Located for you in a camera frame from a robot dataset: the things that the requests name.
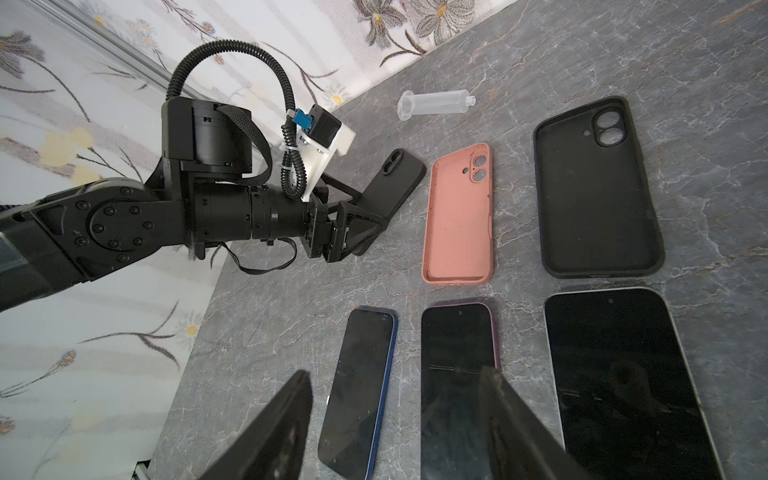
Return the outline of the phone with pink case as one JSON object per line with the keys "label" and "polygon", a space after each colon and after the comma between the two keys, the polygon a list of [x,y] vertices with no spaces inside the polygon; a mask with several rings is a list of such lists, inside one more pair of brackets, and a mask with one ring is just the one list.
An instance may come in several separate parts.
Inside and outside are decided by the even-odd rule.
{"label": "phone with pink case", "polygon": [[499,367],[492,310],[476,300],[435,304],[421,317],[423,479],[489,479],[479,400],[485,367]]}

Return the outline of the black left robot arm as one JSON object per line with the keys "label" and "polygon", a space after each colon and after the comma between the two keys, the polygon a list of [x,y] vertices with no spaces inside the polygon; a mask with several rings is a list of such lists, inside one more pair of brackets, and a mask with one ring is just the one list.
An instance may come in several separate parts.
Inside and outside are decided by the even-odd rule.
{"label": "black left robot arm", "polygon": [[295,200],[254,175],[271,154],[249,111],[175,97],[162,109],[163,154],[146,182],[108,178],[1,211],[1,306],[94,281],[165,246],[203,258],[230,241],[283,241],[328,262],[375,238],[388,220],[361,194]]}

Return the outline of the pink phone case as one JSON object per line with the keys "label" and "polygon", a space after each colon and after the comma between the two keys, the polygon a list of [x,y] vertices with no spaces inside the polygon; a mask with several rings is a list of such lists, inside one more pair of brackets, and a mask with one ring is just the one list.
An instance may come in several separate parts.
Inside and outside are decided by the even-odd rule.
{"label": "pink phone case", "polygon": [[493,161],[478,143],[431,168],[422,278],[431,285],[482,285],[494,272]]}

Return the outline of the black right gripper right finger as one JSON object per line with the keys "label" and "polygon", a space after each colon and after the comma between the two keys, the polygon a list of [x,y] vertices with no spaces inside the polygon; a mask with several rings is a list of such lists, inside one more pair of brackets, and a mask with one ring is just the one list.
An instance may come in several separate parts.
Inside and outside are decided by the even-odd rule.
{"label": "black right gripper right finger", "polygon": [[588,479],[500,371],[481,370],[479,400],[494,479]]}

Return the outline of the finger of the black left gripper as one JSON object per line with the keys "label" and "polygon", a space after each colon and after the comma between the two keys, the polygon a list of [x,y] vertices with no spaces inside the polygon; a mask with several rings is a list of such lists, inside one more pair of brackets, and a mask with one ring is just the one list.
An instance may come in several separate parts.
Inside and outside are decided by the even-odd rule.
{"label": "finger of the black left gripper", "polygon": [[349,202],[340,202],[335,219],[335,257],[353,254],[362,244],[382,233],[388,224],[385,217]]}
{"label": "finger of the black left gripper", "polygon": [[383,216],[361,208],[357,202],[363,199],[363,194],[344,184],[340,180],[323,173],[322,181],[329,187],[348,195],[348,201],[322,204],[322,217],[325,219],[383,219]]}

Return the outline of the black phone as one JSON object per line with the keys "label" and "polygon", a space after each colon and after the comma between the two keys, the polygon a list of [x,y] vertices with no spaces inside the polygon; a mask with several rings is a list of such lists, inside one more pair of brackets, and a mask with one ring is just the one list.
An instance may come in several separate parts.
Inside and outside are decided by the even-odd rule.
{"label": "black phone", "polygon": [[373,476],[397,330],[389,309],[361,306],[348,317],[317,448],[344,479]]}
{"label": "black phone", "polygon": [[544,317],[565,450],[593,478],[723,478],[658,293],[554,294]]}

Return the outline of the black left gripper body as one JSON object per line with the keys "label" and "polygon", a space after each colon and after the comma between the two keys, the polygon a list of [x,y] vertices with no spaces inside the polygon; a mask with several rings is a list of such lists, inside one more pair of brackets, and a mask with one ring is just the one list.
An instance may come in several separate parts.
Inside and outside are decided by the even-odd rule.
{"label": "black left gripper body", "polygon": [[305,233],[301,238],[309,258],[322,257],[335,263],[352,254],[360,245],[352,223],[360,222],[360,209],[349,202],[332,205],[310,200],[307,204]]}

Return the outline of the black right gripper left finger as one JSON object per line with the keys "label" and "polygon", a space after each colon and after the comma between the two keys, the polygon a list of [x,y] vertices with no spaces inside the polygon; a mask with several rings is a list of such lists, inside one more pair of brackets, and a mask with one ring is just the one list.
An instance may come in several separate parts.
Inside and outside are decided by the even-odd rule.
{"label": "black right gripper left finger", "polygon": [[297,479],[313,405],[310,374],[296,371],[204,479]]}

